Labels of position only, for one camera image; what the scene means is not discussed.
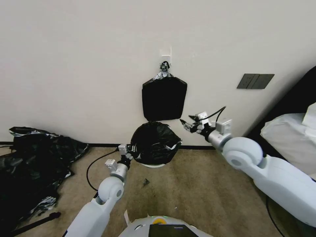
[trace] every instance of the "gray switch panel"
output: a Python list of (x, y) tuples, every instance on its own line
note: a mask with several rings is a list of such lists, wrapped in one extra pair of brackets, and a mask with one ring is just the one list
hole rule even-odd
[(264, 89), (274, 74), (244, 74), (237, 89)]
[(274, 74), (260, 74), (251, 89), (265, 89), (273, 76)]
[(244, 74), (243, 78), (239, 82), (239, 85), (237, 86), (237, 89), (246, 89), (254, 76), (255, 74)]

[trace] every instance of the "hanging bag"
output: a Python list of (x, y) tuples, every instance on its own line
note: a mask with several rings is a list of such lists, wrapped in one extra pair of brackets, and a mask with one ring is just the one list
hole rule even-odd
[(161, 71), (143, 84), (143, 111), (148, 121), (179, 119), (182, 115), (187, 84), (168, 72), (167, 61)]

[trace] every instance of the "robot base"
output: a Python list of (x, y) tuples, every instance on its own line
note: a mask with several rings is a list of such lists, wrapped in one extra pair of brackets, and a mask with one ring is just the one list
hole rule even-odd
[(156, 237), (160, 236), (158, 232), (163, 233), (164, 237), (169, 236), (185, 236), (192, 237), (212, 237), (196, 227), (172, 217), (166, 216), (148, 216), (142, 219), (136, 219), (134, 222), (128, 221), (127, 213), (125, 213), (127, 228), (119, 235), (119, 237)]

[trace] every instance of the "crumpled plastic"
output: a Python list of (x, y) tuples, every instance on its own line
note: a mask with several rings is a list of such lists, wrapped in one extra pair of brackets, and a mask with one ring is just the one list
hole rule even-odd
[(146, 165), (169, 163), (181, 143), (182, 140), (167, 124), (155, 121), (141, 125), (131, 139), (131, 145), (139, 154), (135, 161)]
[(74, 175), (72, 162), (88, 144), (44, 130), (13, 127), (11, 154), (0, 157), (0, 227), (9, 232), (20, 221), (42, 214), (56, 204), (58, 187)]

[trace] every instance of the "baseboard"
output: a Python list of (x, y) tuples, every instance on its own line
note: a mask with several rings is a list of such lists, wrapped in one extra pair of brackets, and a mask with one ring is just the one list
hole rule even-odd
[[(0, 142), (0, 145), (13, 145), (13, 142)], [(118, 147), (120, 144), (115, 143), (89, 143), (91, 147)], [(213, 146), (193, 146), (193, 145), (182, 145), (180, 149), (186, 150), (215, 150)]]
[(0, 142), (0, 145), (13, 145), (13, 142)]

